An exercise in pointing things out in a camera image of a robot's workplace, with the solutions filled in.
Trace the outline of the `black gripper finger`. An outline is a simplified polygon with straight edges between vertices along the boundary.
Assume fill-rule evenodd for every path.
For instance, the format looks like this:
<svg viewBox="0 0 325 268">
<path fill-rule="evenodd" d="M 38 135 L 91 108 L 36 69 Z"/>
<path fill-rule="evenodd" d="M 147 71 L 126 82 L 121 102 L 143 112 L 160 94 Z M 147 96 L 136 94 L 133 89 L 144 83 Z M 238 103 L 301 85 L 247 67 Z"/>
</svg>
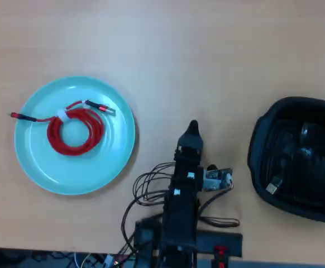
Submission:
<svg viewBox="0 0 325 268">
<path fill-rule="evenodd" d="M 199 133 L 199 124 L 197 120 L 192 120 L 189 123 L 186 131 L 178 139 L 178 146 L 188 147 L 202 152 L 203 140 Z"/>
</svg>

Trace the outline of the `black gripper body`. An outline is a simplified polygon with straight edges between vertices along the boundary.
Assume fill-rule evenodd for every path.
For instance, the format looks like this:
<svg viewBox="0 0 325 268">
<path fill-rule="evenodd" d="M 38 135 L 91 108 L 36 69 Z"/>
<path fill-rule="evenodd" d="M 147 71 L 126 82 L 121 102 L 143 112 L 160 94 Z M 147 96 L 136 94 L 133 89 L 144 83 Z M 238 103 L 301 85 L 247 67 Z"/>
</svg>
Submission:
<svg viewBox="0 0 325 268">
<path fill-rule="evenodd" d="M 177 147 L 174 161 L 179 165 L 196 167 L 200 165 L 202 150 L 191 147 Z"/>
</svg>

